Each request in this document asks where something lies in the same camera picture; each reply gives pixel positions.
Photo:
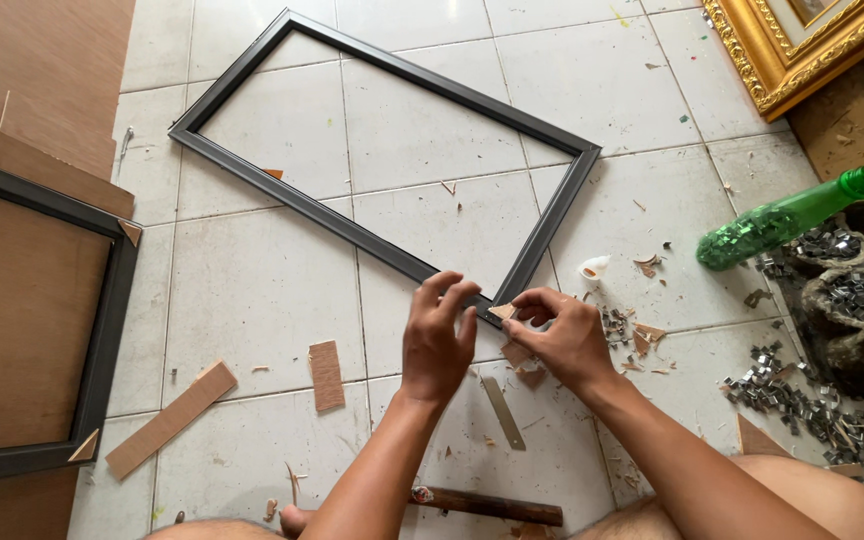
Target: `white tile floor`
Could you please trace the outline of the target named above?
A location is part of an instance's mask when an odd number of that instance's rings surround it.
[[[575,267],[611,254],[589,301],[635,308],[638,321],[669,330],[645,362],[677,362],[669,374],[630,378],[715,448],[736,451],[736,410],[719,381],[747,369],[752,345],[778,339],[786,361],[796,348],[771,325],[784,305],[742,303],[766,287],[762,276],[707,272],[694,246],[736,212],[817,178],[786,122],[755,114],[699,2],[137,0],[112,136],[122,141],[129,126],[135,135],[113,180],[135,193],[146,229],[100,461],[79,474],[70,538],[136,538],[180,510],[258,520],[267,499],[291,498],[284,462],[308,475],[300,502],[315,508],[399,385],[414,283],[166,136],[286,5],[602,144],[533,285],[581,295]],[[257,166],[283,169],[286,182],[429,263],[465,272],[486,293],[569,161],[303,35],[288,37],[202,132]],[[457,181],[455,195],[439,180]],[[665,261],[650,279],[632,259],[655,253]],[[328,339],[338,343],[346,405],[318,415],[304,360],[309,344]],[[480,325],[475,362],[508,381],[528,450],[508,448],[469,377],[419,478],[561,505],[564,533],[646,492],[624,477],[628,459],[613,436],[596,433],[555,379],[534,391],[508,379],[503,341]],[[629,353],[620,347],[615,362]],[[114,480],[101,458],[219,357],[238,386],[160,455]],[[776,418],[743,413],[800,457],[822,461]],[[402,538],[499,537],[509,527],[412,508]]]

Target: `ornate gold frame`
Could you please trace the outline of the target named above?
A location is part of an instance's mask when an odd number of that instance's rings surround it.
[[[767,0],[702,2],[769,122],[864,58],[864,0],[852,0],[798,46],[788,40]]]

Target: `person's right hand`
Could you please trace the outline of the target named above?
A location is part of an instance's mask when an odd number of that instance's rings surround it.
[[[519,309],[518,320],[502,321],[506,334],[544,362],[577,396],[590,397],[590,391],[616,380],[602,317],[594,305],[549,287],[529,289],[511,304]],[[534,331],[520,322],[529,319],[534,327],[555,321],[546,331]]]

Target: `leg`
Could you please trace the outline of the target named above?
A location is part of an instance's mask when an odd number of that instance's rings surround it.
[[[864,485],[859,482],[785,457],[737,455],[731,460],[830,533],[842,540],[864,539]],[[572,538],[680,540],[682,535],[658,499],[646,497]]]

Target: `black picture frame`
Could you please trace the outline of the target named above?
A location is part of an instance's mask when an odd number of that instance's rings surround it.
[[[246,51],[198,98],[198,101],[175,121],[169,130],[169,137],[417,283],[423,282],[438,272],[438,269],[408,251],[383,240],[365,227],[317,202],[284,181],[266,174],[257,166],[198,133],[198,130],[292,31],[301,32],[309,38],[331,45],[343,53],[353,55],[359,60],[574,157],[546,205],[545,211],[538,218],[525,245],[522,246],[508,275],[499,286],[494,300],[481,294],[469,299],[468,304],[475,306],[481,319],[496,328],[501,328],[501,320],[495,314],[488,312],[488,308],[508,304],[528,287],[549,242],[566,216],[582,183],[592,171],[602,147],[522,112],[510,104],[502,103],[342,31],[302,16],[288,7],[283,9],[268,28],[262,31]]]
[[[0,448],[0,477],[94,462],[101,442],[101,428],[106,421],[119,341],[138,258],[138,242],[133,245],[120,221],[126,226],[139,228],[95,206],[3,170],[0,170],[0,199],[111,239],[69,438],[61,442]],[[90,457],[70,462],[69,459],[96,430],[99,430],[99,440],[96,440]]]

